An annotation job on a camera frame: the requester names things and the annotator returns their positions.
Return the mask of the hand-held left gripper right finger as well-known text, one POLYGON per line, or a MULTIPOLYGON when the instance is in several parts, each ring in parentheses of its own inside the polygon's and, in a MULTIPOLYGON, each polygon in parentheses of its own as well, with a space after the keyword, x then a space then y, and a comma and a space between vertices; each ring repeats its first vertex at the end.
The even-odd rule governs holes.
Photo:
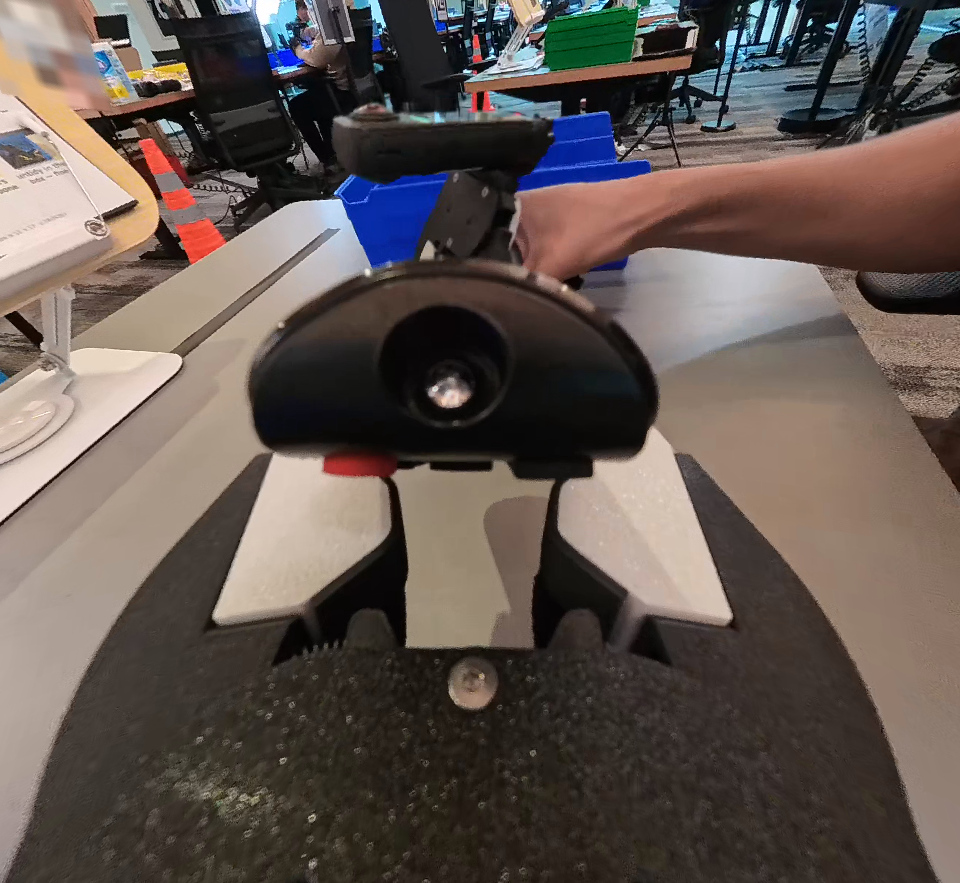
POLYGON ((734 613, 669 441, 651 430, 642 451, 597 461, 549 498, 534 586, 534 636, 552 637, 589 611, 606 647, 632 649, 650 618, 728 628, 734 613))

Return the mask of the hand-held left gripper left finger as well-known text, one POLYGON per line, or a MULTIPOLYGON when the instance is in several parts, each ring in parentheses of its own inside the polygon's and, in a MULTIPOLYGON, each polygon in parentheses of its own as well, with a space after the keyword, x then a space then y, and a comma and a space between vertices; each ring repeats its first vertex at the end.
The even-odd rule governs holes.
POLYGON ((407 641, 409 564, 397 486, 274 456, 213 612, 217 627, 291 621, 307 647, 345 641, 356 613, 407 641))

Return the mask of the blue bin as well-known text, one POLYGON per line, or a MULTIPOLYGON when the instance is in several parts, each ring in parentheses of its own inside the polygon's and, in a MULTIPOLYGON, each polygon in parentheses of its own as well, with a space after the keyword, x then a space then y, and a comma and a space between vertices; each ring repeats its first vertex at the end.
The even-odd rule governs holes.
MULTIPOLYGON (((644 159, 618 161, 613 124, 606 112, 557 118, 553 133, 554 144, 519 181, 520 191, 624 181, 652 172, 651 163, 644 159)), ((414 258, 447 177, 445 173, 405 176, 376 184, 350 176, 342 183, 336 197, 372 267, 414 258)))

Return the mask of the black remote control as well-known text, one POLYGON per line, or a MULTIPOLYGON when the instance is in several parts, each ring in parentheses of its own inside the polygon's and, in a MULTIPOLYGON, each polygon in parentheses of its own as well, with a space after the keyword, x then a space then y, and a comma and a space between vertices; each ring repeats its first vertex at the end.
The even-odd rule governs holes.
POLYGON ((660 409, 650 362, 577 291, 485 260, 368 269, 276 326, 247 382, 271 452, 327 474, 428 466, 589 478, 642 452, 660 409))

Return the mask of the person's right forearm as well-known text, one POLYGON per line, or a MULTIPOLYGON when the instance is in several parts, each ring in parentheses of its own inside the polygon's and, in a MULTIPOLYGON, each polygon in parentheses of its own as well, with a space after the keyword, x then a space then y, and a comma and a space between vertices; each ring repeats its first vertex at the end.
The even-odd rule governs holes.
POLYGON ((659 174, 641 203, 641 249, 956 272, 958 114, 858 145, 659 174))

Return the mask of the grey desk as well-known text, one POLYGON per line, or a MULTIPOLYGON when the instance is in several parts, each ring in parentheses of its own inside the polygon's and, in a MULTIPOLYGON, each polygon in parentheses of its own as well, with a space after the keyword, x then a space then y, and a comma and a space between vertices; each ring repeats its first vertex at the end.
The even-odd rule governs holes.
MULTIPOLYGON (((2 877, 101 643, 259 451, 256 349, 362 256, 341 204, 297 204, 78 339, 182 368, 2 524, 2 877)), ((958 881, 958 493, 834 293, 810 266, 665 250, 585 290, 653 364, 660 432, 834 625, 930 863, 958 881)))

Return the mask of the black mesh desk chair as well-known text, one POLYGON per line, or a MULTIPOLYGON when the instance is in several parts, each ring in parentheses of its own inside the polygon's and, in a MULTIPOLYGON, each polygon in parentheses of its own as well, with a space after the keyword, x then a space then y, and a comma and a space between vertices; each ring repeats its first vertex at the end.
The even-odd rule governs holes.
POLYGON ((875 310, 891 315, 959 316, 959 272, 898 274, 859 272, 860 295, 875 310))

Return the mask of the person's right hand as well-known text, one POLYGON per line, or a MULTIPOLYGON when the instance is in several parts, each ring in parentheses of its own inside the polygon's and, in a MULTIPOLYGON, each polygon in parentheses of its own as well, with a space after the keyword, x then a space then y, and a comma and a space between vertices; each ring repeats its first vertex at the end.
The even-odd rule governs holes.
POLYGON ((646 177, 541 188, 515 201, 521 265, 558 280, 639 252, 676 214, 668 194, 646 177))

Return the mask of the black mesh office chair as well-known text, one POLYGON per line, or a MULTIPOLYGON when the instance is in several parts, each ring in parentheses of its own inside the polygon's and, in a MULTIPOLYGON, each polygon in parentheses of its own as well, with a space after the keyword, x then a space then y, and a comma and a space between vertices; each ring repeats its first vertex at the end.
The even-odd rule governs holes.
POLYGON ((428 0, 377 0, 395 53, 408 112, 460 114, 464 75, 450 64, 428 0))

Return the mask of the wooden work table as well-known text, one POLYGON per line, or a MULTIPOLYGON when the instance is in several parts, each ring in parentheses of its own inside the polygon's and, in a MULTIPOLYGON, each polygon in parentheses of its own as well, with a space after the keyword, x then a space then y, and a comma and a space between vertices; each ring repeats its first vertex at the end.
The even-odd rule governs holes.
POLYGON ((633 94, 643 79, 675 76, 688 70, 694 51, 661 53, 638 61, 569 70, 551 70, 545 65, 525 73, 472 75, 464 84, 470 94, 498 93, 537 104, 560 103, 562 117, 606 112, 613 123, 621 122, 633 94))

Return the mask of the white tablet on stand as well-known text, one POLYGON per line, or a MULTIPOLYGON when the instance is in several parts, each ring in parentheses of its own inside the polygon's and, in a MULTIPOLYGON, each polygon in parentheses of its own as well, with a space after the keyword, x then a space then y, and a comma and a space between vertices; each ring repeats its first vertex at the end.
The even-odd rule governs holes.
POLYGON ((305 0, 317 26, 318 38, 328 47, 355 42, 349 0, 305 0))

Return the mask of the green bin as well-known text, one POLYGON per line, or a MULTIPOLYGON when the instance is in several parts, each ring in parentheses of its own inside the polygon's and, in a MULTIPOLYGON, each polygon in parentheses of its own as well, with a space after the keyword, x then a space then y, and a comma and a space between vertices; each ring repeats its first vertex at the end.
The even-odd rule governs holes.
POLYGON ((637 7, 616 6, 555 17, 543 38, 544 65, 559 72, 631 62, 639 14, 637 7))

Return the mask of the orange floor marker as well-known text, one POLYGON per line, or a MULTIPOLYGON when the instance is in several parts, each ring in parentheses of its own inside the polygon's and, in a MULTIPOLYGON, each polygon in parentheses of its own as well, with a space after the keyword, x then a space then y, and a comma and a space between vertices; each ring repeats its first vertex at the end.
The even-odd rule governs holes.
POLYGON ((190 265, 220 250, 226 243, 222 232, 202 213, 171 159, 154 139, 141 139, 139 147, 190 265))

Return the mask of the white instruction sheet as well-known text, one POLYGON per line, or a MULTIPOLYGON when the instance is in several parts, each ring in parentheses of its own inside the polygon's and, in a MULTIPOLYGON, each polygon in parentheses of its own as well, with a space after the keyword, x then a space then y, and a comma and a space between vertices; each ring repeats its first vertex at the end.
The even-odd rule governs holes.
POLYGON ((1 299, 105 253, 137 199, 20 99, 1 95, 1 299))

